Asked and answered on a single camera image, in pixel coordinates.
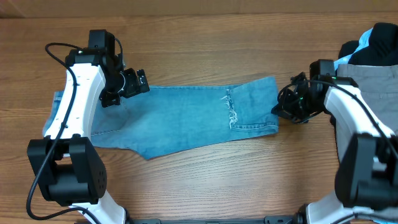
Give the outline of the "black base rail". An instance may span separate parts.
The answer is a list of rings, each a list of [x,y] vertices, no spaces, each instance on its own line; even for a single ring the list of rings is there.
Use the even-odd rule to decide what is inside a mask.
[[[264,218],[240,218],[240,219],[206,219],[206,220],[160,220],[152,219],[128,219],[128,224],[295,224],[303,223],[302,218],[297,219],[291,215],[272,215]]]

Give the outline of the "grey shorts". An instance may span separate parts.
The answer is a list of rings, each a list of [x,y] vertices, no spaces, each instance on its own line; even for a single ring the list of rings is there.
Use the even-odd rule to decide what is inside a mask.
[[[376,67],[341,64],[337,75],[352,78],[373,113],[397,133],[397,65]]]

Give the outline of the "blue denim jeans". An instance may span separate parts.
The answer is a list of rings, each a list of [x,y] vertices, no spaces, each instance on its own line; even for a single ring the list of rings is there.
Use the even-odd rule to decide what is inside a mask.
[[[130,149],[152,159],[196,147],[255,138],[279,131],[271,113],[277,104],[275,78],[240,85],[151,86],[120,105],[97,104],[90,131],[71,114],[62,138],[87,134],[95,147]]]

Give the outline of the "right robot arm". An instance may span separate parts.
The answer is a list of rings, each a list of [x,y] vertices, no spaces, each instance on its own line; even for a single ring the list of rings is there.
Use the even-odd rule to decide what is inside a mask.
[[[311,63],[309,77],[292,77],[272,109],[294,124],[320,113],[335,119],[340,164],[334,190],[303,205],[291,223],[397,223],[397,136],[366,104],[358,84],[336,75],[331,60]]]

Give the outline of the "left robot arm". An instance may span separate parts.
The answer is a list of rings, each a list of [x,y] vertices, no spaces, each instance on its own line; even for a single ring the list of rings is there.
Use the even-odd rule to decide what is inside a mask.
[[[42,139],[27,147],[35,179],[25,205],[34,220],[49,220],[78,211],[90,223],[132,223],[128,211],[110,196],[106,168],[91,143],[96,106],[119,105],[150,90],[145,72],[126,69],[121,45],[102,29],[91,30],[85,48],[70,45],[67,80],[57,113]]]

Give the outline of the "light blue cloth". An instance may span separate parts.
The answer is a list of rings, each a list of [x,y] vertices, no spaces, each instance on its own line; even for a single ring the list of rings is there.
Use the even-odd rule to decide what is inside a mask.
[[[359,40],[351,40],[341,46],[338,59],[333,62],[335,71],[337,71],[339,65],[348,64],[353,54],[369,46],[372,31],[373,28],[364,32]]]

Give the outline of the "black garment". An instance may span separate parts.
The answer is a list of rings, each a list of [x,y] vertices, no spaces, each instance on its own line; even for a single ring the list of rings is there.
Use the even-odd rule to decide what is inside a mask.
[[[369,39],[369,46],[353,54],[348,64],[397,65],[397,25],[385,22],[376,23]]]

